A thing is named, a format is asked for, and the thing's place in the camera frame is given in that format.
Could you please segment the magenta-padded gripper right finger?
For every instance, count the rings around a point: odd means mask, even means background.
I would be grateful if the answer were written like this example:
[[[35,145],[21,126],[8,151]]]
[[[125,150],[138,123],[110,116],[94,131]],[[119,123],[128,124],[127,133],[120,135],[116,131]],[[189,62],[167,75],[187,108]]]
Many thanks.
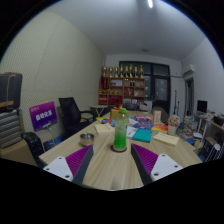
[[[144,185],[182,169],[182,166],[167,154],[157,155],[137,144],[131,145],[131,154]]]

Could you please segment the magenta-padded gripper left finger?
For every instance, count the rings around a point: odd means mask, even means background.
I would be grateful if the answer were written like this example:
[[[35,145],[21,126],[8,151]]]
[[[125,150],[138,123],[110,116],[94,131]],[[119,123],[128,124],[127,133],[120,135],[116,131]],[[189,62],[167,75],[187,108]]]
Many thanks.
[[[57,157],[44,170],[81,186],[92,156],[93,146],[89,145],[67,157]]]

